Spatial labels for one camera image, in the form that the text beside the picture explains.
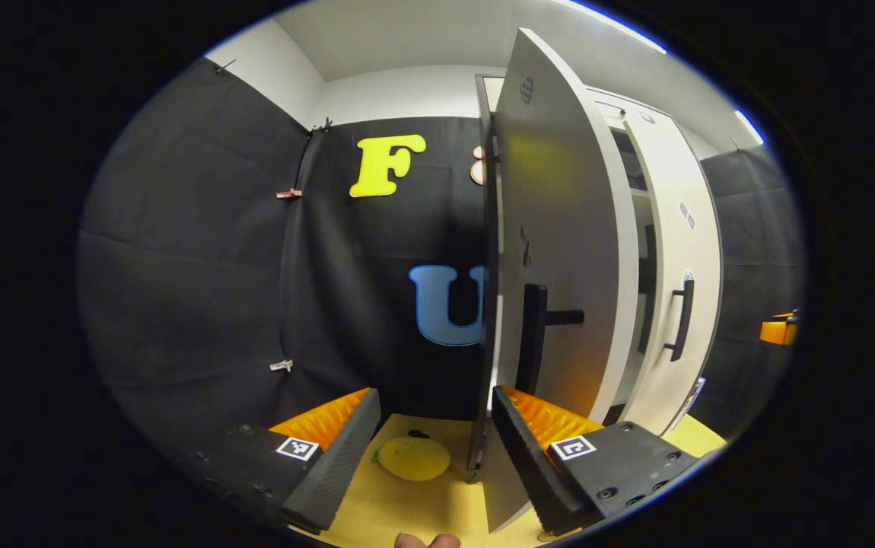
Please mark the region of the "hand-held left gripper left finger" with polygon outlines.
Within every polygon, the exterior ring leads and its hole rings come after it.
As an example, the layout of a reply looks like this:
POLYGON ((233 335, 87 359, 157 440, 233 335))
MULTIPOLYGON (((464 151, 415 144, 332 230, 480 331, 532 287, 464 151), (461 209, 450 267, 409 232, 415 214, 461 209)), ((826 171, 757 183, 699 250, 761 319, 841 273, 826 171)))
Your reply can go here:
POLYGON ((329 530, 377 429, 380 397, 364 388, 271 427, 239 425, 185 454, 185 468, 264 524, 329 530))

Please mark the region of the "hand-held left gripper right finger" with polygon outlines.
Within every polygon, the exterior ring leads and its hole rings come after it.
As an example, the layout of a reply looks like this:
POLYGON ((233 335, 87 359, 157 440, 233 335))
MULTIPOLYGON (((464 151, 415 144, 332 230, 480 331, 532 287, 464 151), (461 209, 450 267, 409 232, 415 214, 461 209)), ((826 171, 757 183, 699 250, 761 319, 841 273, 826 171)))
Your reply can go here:
POLYGON ((491 395, 491 531, 534 516, 549 537, 614 519, 658 497, 714 451, 714 433, 682 416, 658 435, 621 420, 601 423, 520 390, 491 395))

